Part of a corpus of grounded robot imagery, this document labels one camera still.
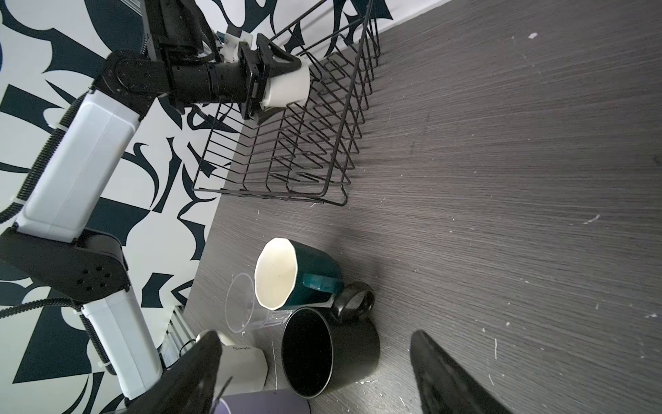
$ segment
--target wall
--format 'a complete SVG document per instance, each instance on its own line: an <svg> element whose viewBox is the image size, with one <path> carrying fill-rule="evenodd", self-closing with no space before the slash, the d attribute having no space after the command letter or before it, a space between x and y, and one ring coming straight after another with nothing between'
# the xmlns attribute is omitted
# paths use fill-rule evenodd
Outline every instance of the wall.
<svg viewBox="0 0 662 414"><path fill-rule="evenodd" d="M316 3L197 2L215 30L234 26L268 36ZM367 0L354 3L365 8ZM375 0L375 10L385 28L432 4ZM89 87L111 50L138 49L142 23L119 0L0 0L0 13L0 208L5 208L48 137L49 124ZM329 0L303 19L299 29L304 43L312 44L357 20L352 2ZM329 42L319 50L329 51ZM203 111L214 113L215 107ZM232 121L226 124L239 128ZM191 190L209 127L190 110L180 116L156 101L88 223L122 241L156 346L173 306L186 303L218 203L213 193ZM0 225L0 231L10 224ZM28 275L0 267L2 308L55 295ZM117 379L98 367L98 357L71 309L2 319L0 332L0 411L99 413L122 407Z"/></svg>

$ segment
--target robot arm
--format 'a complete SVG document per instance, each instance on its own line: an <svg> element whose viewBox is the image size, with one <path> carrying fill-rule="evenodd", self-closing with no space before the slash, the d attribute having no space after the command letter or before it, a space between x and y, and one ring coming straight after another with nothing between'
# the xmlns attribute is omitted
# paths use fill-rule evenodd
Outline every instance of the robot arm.
<svg viewBox="0 0 662 414"><path fill-rule="evenodd" d="M194 0L141 6L143 53L119 50L106 59L73 120L57 126L59 145L42 151L39 162L47 165L42 174L33 168L31 190L11 206L22 209L0 236L0 262L53 287L89 319L96 333L88 332L98 335L129 399L160 379L162 365L120 242L85 228L101 192L155 98L167 95L182 114L194 103L237 103L245 119L259 118L267 80L301 67L262 34L257 50L239 42L238 59L226 60Z"/></svg>

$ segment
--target cable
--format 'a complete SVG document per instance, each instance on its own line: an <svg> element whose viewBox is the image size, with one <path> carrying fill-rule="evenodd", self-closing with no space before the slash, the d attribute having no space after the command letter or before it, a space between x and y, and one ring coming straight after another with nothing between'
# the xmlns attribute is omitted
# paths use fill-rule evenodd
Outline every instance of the cable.
<svg viewBox="0 0 662 414"><path fill-rule="evenodd" d="M142 44L140 45L140 55L147 56L147 32L142 33Z"/></svg>
<svg viewBox="0 0 662 414"><path fill-rule="evenodd" d="M0 311L0 319L47 306L73 307L76 311L79 312L81 310L81 305L77 303L75 304L70 299L67 299L65 297L48 297L46 299L39 299L38 301L21 303L20 305L2 309ZM113 368L113 365L110 363L110 360L108 359L106 350L103 349L103 345L101 344L101 341L97 336L97 331L94 330L94 327L92 326L90 321L85 317L85 315L81 314L80 318L81 321L83 322L83 326L85 327L85 331L87 331L87 336L89 336L89 339L92 341L92 345L94 346L94 349L97 350L97 354L99 354L99 359L105 365L106 370L111 375L117 375L115 373L115 369Z"/></svg>
<svg viewBox="0 0 662 414"><path fill-rule="evenodd" d="M87 95L87 92L78 97L78 99L69 105L69 109L67 109L67 111L62 116L62 119L60 119L60 127L69 129L71 122L73 122L73 118L76 116L78 109L83 103L83 99L85 99L85 95ZM19 190L19 194L16 196L19 202L12 202L9 207L0 212L0 223L4 223L5 221L8 221L16 214L18 214L19 211L21 211L23 208L25 201L30 198L32 190L34 190L34 187L37 185L37 182L46 169L46 165L48 165L51 157L53 157L53 153L55 153L55 150L58 149L60 142L64 138L65 131L60 127L53 130L53 133L48 137L46 144L39 152L39 155L32 164L32 168L25 178L25 181L23 181L23 185Z"/></svg>
<svg viewBox="0 0 662 414"><path fill-rule="evenodd" d="M182 350L183 350L188 344L190 344L191 342L195 342L195 339L189 339L188 341L186 341L186 343L185 343L184 345L181 346L181 348L179 349L179 357L180 357L180 358L181 358L181 351L182 351Z"/></svg>
<svg viewBox="0 0 662 414"><path fill-rule="evenodd" d="M73 307L70 299L63 297L49 297L3 309L0 311L0 319L46 306Z"/></svg>
<svg viewBox="0 0 662 414"><path fill-rule="evenodd" d="M81 305L76 304L73 306L73 308L76 311L79 312L81 311ZM111 360L108 358L108 354L106 353L106 350L103 348L103 345L99 340L97 331L95 331L94 327L92 326L92 323L82 313L79 316L81 318L81 322L83 323L83 326L85 327L85 332L87 332L87 336L89 336L89 340L92 342L92 346L94 346L94 349L97 351L97 355L99 355L99 359L101 360L101 363L106 367L106 370L110 375L117 375L115 369L113 368L113 365L111 364Z"/></svg>

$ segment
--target black mug handle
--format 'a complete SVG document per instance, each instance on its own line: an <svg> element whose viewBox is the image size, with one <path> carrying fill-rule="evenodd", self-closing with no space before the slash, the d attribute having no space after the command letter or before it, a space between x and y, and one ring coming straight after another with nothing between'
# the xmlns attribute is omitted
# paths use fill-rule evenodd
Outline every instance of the black mug handle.
<svg viewBox="0 0 662 414"><path fill-rule="evenodd" d="M363 301L357 309L347 309L349 302L356 296L365 292ZM364 319L370 313L375 304L375 292L369 284L363 282L353 282L345 285L345 288L336 296L331 305L331 315L338 323L349 321L350 319Z"/></svg>

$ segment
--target mug handle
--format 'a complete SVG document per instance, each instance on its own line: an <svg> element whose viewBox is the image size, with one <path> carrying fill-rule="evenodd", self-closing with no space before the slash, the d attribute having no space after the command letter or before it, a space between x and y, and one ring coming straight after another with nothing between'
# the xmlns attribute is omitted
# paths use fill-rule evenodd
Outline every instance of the mug handle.
<svg viewBox="0 0 662 414"><path fill-rule="evenodd" d="M348 309L347 305L356 296L365 292L363 301L357 309ZM345 288L336 296L331 305L331 315L338 323L348 321L353 318L365 319L375 304L375 292L369 284L363 282L354 282L345 286Z"/></svg>
<svg viewBox="0 0 662 414"><path fill-rule="evenodd" d="M342 280L338 278L329 278L318 274L305 273L303 275L303 285L326 293L338 293L345 286Z"/></svg>

